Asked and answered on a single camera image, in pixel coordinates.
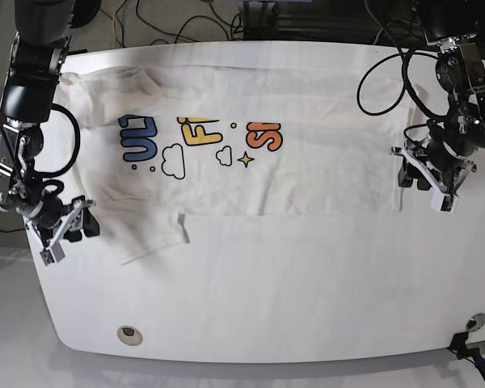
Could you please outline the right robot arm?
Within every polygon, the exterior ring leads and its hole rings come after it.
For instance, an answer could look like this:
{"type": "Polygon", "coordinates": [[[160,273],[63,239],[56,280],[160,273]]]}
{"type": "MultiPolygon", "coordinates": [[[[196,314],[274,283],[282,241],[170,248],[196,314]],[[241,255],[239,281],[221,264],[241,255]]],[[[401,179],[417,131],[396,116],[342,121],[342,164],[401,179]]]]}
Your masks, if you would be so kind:
{"type": "Polygon", "coordinates": [[[94,201],[78,196],[64,204],[60,178],[76,163],[81,146],[78,121],[54,101],[61,67],[70,51],[71,30],[98,14],[99,1],[17,1],[16,35],[0,101],[0,211],[15,211],[40,244],[45,264],[61,261],[60,241],[99,235],[90,212],[94,201]],[[44,146],[41,125],[51,113],[68,119],[74,133],[69,161],[57,171],[38,171],[35,158],[44,146]]]}

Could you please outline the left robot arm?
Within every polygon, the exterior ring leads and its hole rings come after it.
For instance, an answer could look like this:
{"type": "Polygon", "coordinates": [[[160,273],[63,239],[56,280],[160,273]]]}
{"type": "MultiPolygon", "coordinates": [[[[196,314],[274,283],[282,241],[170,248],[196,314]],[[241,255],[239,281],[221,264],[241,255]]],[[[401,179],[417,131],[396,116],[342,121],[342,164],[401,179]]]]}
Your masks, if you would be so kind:
{"type": "Polygon", "coordinates": [[[454,211],[458,189],[476,169],[470,157],[485,149],[485,67],[474,42],[481,28],[477,7],[475,1],[415,2],[426,42],[438,49],[436,78],[449,108],[437,115],[418,103],[428,118],[428,134],[415,140],[405,128],[404,147],[392,152],[403,159],[399,186],[431,191],[439,212],[454,211]]]}

